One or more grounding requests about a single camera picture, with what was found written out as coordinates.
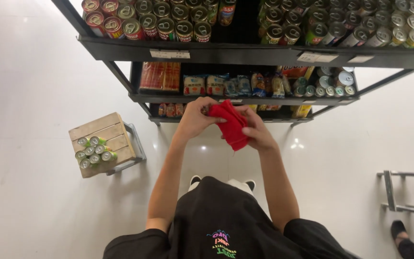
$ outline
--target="red towel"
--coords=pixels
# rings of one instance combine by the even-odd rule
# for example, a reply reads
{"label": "red towel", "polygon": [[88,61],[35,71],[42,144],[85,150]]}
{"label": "red towel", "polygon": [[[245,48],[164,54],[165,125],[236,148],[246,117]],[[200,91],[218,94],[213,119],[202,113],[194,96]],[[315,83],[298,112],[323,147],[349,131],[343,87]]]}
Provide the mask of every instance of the red towel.
{"label": "red towel", "polygon": [[227,122],[217,123],[217,125],[223,133],[224,139],[234,151],[247,145],[249,138],[242,133],[242,128],[247,127],[247,119],[234,109],[229,99],[221,104],[210,106],[208,115],[227,120]]}

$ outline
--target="hand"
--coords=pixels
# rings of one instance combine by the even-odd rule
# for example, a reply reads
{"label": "hand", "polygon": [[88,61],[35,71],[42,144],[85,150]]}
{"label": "hand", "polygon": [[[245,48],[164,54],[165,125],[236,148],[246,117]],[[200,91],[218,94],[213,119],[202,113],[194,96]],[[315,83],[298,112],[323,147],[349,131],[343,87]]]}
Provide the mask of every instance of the hand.
{"label": "hand", "polygon": [[213,104],[218,102],[210,97],[199,97],[188,103],[175,135],[187,141],[198,136],[209,125],[226,122],[223,118],[208,117],[201,113],[202,108]]}
{"label": "hand", "polygon": [[248,127],[242,128],[242,133],[250,137],[249,146],[258,151],[279,149],[263,120],[248,105],[235,106],[234,109],[247,118]]}

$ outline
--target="tin can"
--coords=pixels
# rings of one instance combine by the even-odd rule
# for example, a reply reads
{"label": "tin can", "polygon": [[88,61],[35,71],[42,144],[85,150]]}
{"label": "tin can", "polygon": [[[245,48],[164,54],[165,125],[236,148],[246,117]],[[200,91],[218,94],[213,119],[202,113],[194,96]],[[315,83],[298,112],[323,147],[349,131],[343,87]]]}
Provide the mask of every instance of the tin can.
{"label": "tin can", "polygon": [[330,9],[330,12],[328,13],[328,24],[331,23],[344,23],[346,18],[346,12],[343,11],[343,9],[340,8],[332,8]]}
{"label": "tin can", "polygon": [[352,85],[346,85],[344,89],[346,96],[351,96],[356,93],[356,89]]}
{"label": "tin can", "polygon": [[380,27],[373,36],[365,42],[368,47],[383,47],[386,46],[392,38],[392,32],[386,27]]}
{"label": "tin can", "polygon": [[84,153],[83,150],[76,152],[75,158],[79,161],[83,160],[84,158],[87,158],[86,153]]}
{"label": "tin can", "polygon": [[358,14],[360,17],[367,16],[376,11],[376,1],[373,0],[361,0],[360,9]]}
{"label": "tin can", "polygon": [[315,46],[327,35],[328,28],[323,23],[313,23],[306,33],[306,46]]}
{"label": "tin can", "polygon": [[170,18],[161,18],[157,21],[159,38],[163,41],[175,41],[175,23]]}
{"label": "tin can", "polygon": [[86,13],[100,11],[100,1],[99,0],[83,0],[81,3],[82,9]]}
{"label": "tin can", "polygon": [[328,16],[328,12],[324,9],[317,9],[314,10],[314,12],[312,12],[309,15],[309,19],[308,19],[308,24],[311,25],[313,23],[326,23],[328,22],[329,16]]}
{"label": "tin can", "polygon": [[325,95],[325,89],[324,89],[324,88],[322,88],[322,87],[316,87],[316,93],[315,93],[315,95],[316,95],[317,97],[322,97],[322,96],[324,96],[324,95]]}
{"label": "tin can", "polygon": [[100,161],[102,161],[102,158],[99,154],[93,154],[89,157],[89,161],[91,164],[100,164]]}
{"label": "tin can", "polygon": [[81,160],[81,162],[79,162],[79,167],[82,169],[86,169],[86,168],[90,168],[91,167],[91,162],[89,159],[84,158],[83,160]]}
{"label": "tin can", "polygon": [[202,4],[207,9],[207,22],[210,26],[217,23],[219,0],[204,0]]}
{"label": "tin can", "polygon": [[101,12],[93,11],[86,15],[86,23],[91,27],[92,31],[98,37],[108,37],[106,34],[105,28],[103,27],[103,22],[105,17]]}
{"label": "tin can", "polygon": [[354,76],[348,71],[340,72],[335,78],[336,86],[346,86],[354,84]]}
{"label": "tin can", "polygon": [[338,8],[338,9],[343,9],[346,7],[346,0],[330,0],[330,7],[331,9],[333,8]]}
{"label": "tin can", "polygon": [[145,33],[146,39],[155,41],[158,38],[158,32],[156,27],[157,18],[152,13],[147,13],[140,16],[140,26]]}
{"label": "tin can", "polygon": [[351,33],[347,38],[345,38],[338,46],[339,47],[354,47],[354,46],[361,46],[367,40],[370,32],[368,29],[358,26],[354,29],[353,33]]}
{"label": "tin can", "polygon": [[101,156],[103,161],[113,161],[118,158],[118,154],[111,152],[111,151],[105,151]]}
{"label": "tin can", "polygon": [[327,66],[320,66],[320,67],[318,67],[317,68],[317,75],[319,76],[319,77],[322,77],[322,76],[331,76],[333,73],[332,73],[332,68],[331,67],[327,67]]}
{"label": "tin can", "polygon": [[153,11],[153,3],[151,0],[138,0],[135,3],[135,10],[139,17]]}
{"label": "tin can", "polygon": [[407,32],[410,32],[411,30],[414,29],[414,14],[408,16],[407,23],[405,24],[404,29]]}
{"label": "tin can", "polygon": [[136,18],[137,11],[135,11],[135,7],[132,5],[120,4],[118,7],[118,17],[121,19],[121,22],[124,22],[129,18]]}
{"label": "tin can", "polygon": [[153,13],[158,20],[161,18],[170,18],[170,11],[170,5],[166,2],[156,2],[153,5]]}
{"label": "tin can", "polygon": [[191,12],[191,21],[196,24],[198,22],[206,22],[207,21],[207,9],[203,6],[196,6],[194,7]]}
{"label": "tin can", "polygon": [[284,29],[279,45],[287,46],[294,45],[301,36],[301,29],[296,25],[287,25]]}
{"label": "tin can", "polygon": [[270,7],[279,8],[281,3],[282,3],[282,0],[264,0],[263,5],[261,6],[260,11],[258,12],[258,17],[257,17],[258,25],[261,25],[265,21],[266,10],[268,10]]}
{"label": "tin can", "polygon": [[190,11],[185,5],[174,5],[172,7],[172,17],[175,21],[188,20]]}
{"label": "tin can", "polygon": [[125,37],[121,20],[118,17],[112,16],[106,18],[103,22],[103,27],[111,39],[123,39]]}
{"label": "tin can", "polygon": [[95,153],[102,154],[105,151],[112,151],[110,147],[104,146],[104,145],[97,145],[95,147]]}
{"label": "tin can", "polygon": [[407,15],[408,10],[410,9],[410,3],[407,0],[396,0],[392,5],[392,9],[394,10],[393,13]]}
{"label": "tin can", "polygon": [[261,44],[278,44],[282,38],[283,30],[278,24],[271,24],[266,29],[266,34],[261,38]]}
{"label": "tin can", "polygon": [[357,12],[360,9],[360,1],[359,0],[348,0],[346,5],[346,10]]}
{"label": "tin can", "polygon": [[391,15],[391,24],[389,25],[390,28],[394,29],[394,27],[399,26],[403,27],[405,26],[405,23],[407,22],[407,19],[405,16],[401,13],[393,13]]}
{"label": "tin can", "polygon": [[408,37],[407,31],[403,27],[395,27],[392,30],[392,40],[389,42],[389,46],[397,47],[402,45]]}
{"label": "tin can", "polygon": [[290,11],[290,12],[287,12],[287,14],[285,15],[283,26],[284,27],[289,26],[289,25],[299,26],[302,21],[303,21],[303,17],[301,16],[299,12]]}
{"label": "tin can", "polygon": [[295,0],[297,7],[293,10],[301,16],[305,16],[305,14],[308,12],[309,7],[311,7],[312,3],[314,3],[314,0]]}
{"label": "tin can", "polygon": [[202,0],[186,0],[185,5],[191,11],[194,7],[202,5]]}
{"label": "tin can", "polygon": [[362,18],[362,27],[366,28],[370,34],[374,33],[378,29],[378,23],[375,18],[371,16],[365,16]]}
{"label": "tin can", "polygon": [[92,146],[96,146],[96,145],[105,145],[106,144],[106,139],[97,137],[97,136],[93,136],[90,139],[90,143]]}
{"label": "tin can", "polygon": [[305,93],[306,97],[312,97],[315,93],[316,93],[316,87],[315,86],[308,85],[306,87],[306,93]]}
{"label": "tin can", "polygon": [[295,88],[295,90],[293,91],[293,94],[296,97],[303,97],[306,94],[306,86],[298,86],[297,88]]}
{"label": "tin can", "polygon": [[209,42],[212,28],[207,22],[198,22],[194,25],[194,39],[197,42]]}
{"label": "tin can", "polygon": [[118,12],[118,0],[104,0],[100,4],[103,11],[103,15],[106,17],[117,16]]}
{"label": "tin can", "polygon": [[321,76],[317,81],[316,81],[316,86],[317,87],[322,87],[322,88],[327,88],[329,86],[333,85],[333,80],[331,77],[329,76]]}
{"label": "tin can", "polygon": [[346,29],[353,30],[355,27],[360,25],[362,22],[362,17],[360,17],[360,15],[357,15],[355,11],[347,11],[345,20]]}
{"label": "tin can", "polygon": [[297,7],[297,4],[295,0],[282,0],[282,3],[281,3],[282,15],[284,15],[285,17],[287,12],[295,10],[296,7]]}
{"label": "tin can", "polygon": [[391,23],[391,15],[387,11],[378,11],[375,13],[375,20],[380,27],[387,27]]}
{"label": "tin can", "polygon": [[265,37],[267,29],[271,24],[279,24],[282,20],[282,11],[277,7],[269,7],[266,9],[266,18],[261,23],[258,29],[258,36],[260,38]]}
{"label": "tin can", "polygon": [[306,85],[308,85],[308,80],[305,77],[298,77],[298,79],[293,83],[292,89],[295,90],[298,87],[305,87]]}
{"label": "tin can", "polygon": [[333,76],[337,77],[343,71],[346,71],[346,72],[349,72],[349,73],[352,74],[354,72],[354,67],[352,67],[352,66],[335,67],[335,70],[333,72]]}
{"label": "tin can", "polygon": [[335,88],[333,86],[325,88],[325,95],[327,97],[333,97],[335,95]]}
{"label": "tin can", "polygon": [[388,13],[392,12],[392,4],[389,0],[378,0],[376,3],[376,9],[378,11],[387,11]]}
{"label": "tin can", "polygon": [[84,149],[84,153],[85,153],[87,156],[90,156],[90,155],[94,154],[94,153],[95,153],[95,147],[94,147],[94,146],[88,146],[88,147],[86,147],[86,148]]}
{"label": "tin can", "polygon": [[127,39],[144,41],[146,39],[145,33],[137,19],[130,18],[122,23],[122,29]]}
{"label": "tin can", "polygon": [[221,26],[228,26],[233,21],[236,0],[221,0],[218,9],[218,22]]}
{"label": "tin can", "polygon": [[319,45],[321,46],[331,46],[335,44],[339,39],[341,39],[346,34],[346,27],[339,22],[333,22],[328,27],[328,33],[321,40]]}
{"label": "tin can", "polygon": [[194,37],[193,24],[188,21],[179,21],[175,26],[175,33],[179,42],[191,42]]}
{"label": "tin can", "polygon": [[345,88],[342,86],[337,86],[335,88],[335,97],[342,97],[345,95]]}

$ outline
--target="metal stand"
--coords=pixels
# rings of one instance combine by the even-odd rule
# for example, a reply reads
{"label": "metal stand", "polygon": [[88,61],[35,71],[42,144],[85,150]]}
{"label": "metal stand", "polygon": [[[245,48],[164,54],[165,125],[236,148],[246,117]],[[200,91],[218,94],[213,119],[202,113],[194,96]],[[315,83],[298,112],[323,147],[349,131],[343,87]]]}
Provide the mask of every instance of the metal stand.
{"label": "metal stand", "polygon": [[402,206],[402,205],[396,204],[396,201],[394,199],[394,190],[392,188],[392,180],[391,180],[392,176],[400,176],[404,179],[405,177],[414,177],[414,173],[384,170],[383,173],[377,173],[376,176],[380,178],[384,176],[384,181],[386,183],[387,203],[381,203],[381,207],[389,208],[389,210],[393,212],[413,212],[414,213],[414,205],[406,204],[405,206]]}
{"label": "metal stand", "polygon": [[136,146],[138,147],[139,154],[137,155],[137,158],[135,158],[135,160],[125,162],[123,164],[116,166],[115,168],[112,168],[111,170],[106,171],[105,173],[108,176],[111,176],[117,172],[120,172],[126,168],[129,168],[133,165],[136,165],[146,160],[145,151],[143,150],[143,146],[140,142],[140,138],[138,137],[135,126],[133,124],[124,123],[124,127],[126,128],[126,131],[130,133],[130,142],[133,144],[132,146],[135,147],[136,144]]}

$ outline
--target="tiled floor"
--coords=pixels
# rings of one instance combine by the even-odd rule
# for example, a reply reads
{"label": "tiled floor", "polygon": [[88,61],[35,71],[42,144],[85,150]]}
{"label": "tiled floor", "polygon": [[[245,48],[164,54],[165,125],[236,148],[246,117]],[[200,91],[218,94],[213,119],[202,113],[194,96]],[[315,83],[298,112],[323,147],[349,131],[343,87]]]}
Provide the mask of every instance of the tiled floor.
{"label": "tiled floor", "polygon": [[[80,9],[80,0],[74,4]],[[75,36],[48,0],[0,0],[0,258],[99,259],[112,238],[144,229],[177,125],[148,121]],[[129,64],[120,66],[129,73]],[[366,87],[394,71],[358,68],[356,74]],[[135,124],[148,161],[114,177],[82,179],[68,130],[115,111]],[[302,217],[324,224],[365,259],[399,258],[389,225],[404,220],[414,240],[414,215],[380,209],[385,188],[375,173],[414,171],[414,74],[292,130],[268,127]],[[189,143],[180,195],[193,174],[252,178],[267,211],[256,152],[247,147],[233,155],[219,136],[211,126]],[[292,149],[297,140],[303,148]],[[398,200],[414,202],[412,179],[394,184]]]}

